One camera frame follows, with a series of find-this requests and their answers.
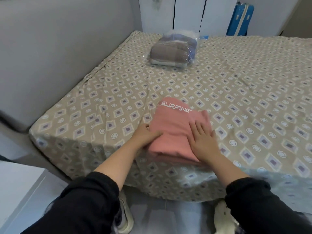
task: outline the person's left hand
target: person's left hand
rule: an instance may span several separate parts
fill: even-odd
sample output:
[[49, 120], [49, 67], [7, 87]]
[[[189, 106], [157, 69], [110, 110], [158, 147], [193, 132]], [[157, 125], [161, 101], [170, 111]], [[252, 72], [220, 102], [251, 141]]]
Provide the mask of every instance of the person's left hand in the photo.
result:
[[133, 133], [129, 143], [140, 149], [143, 146], [148, 145], [154, 139], [160, 137], [162, 134], [162, 131], [150, 132], [148, 124], [141, 124]]

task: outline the hand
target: hand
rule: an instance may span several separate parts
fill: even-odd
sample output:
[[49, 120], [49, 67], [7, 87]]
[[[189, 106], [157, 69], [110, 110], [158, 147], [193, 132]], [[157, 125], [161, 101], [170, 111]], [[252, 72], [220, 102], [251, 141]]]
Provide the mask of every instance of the hand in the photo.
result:
[[148, 124], [141, 124], [133, 133], [129, 143], [134, 145], [137, 149], [148, 145], [154, 139], [160, 137], [163, 134], [162, 131], [150, 132]]
[[215, 156], [221, 154], [216, 140], [216, 131], [210, 133], [208, 127], [198, 121], [190, 123], [190, 126], [193, 136], [188, 136], [188, 140], [194, 155], [199, 161], [210, 164]]

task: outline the beige bed sheet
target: beige bed sheet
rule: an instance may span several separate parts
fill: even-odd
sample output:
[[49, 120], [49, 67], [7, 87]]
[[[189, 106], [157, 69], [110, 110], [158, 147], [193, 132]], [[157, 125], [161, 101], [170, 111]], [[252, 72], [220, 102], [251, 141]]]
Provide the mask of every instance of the beige bed sheet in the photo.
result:
[[[143, 58], [160, 37], [133, 32], [31, 127], [38, 148], [71, 178], [86, 175], [151, 121], [160, 99], [176, 97], [208, 111], [236, 166], [267, 180], [291, 208], [312, 212], [312, 39], [211, 38], [196, 64], [179, 69]], [[209, 169], [143, 154], [126, 184], [173, 200], [225, 195]]]

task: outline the white wardrobe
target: white wardrobe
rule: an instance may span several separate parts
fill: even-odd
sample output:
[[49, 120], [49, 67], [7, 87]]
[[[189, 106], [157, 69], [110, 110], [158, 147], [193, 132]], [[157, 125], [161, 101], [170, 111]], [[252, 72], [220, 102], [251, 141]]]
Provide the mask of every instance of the white wardrobe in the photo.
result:
[[227, 32], [237, 0], [139, 0], [143, 32], [163, 34], [172, 29], [200, 35]]

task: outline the gray headboard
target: gray headboard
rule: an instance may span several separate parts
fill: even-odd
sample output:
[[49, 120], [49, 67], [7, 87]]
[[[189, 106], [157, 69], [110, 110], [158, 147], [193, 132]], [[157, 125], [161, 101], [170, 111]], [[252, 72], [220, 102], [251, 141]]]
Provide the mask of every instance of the gray headboard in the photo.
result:
[[0, 1], [0, 118], [25, 132], [134, 31], [133, 1]]

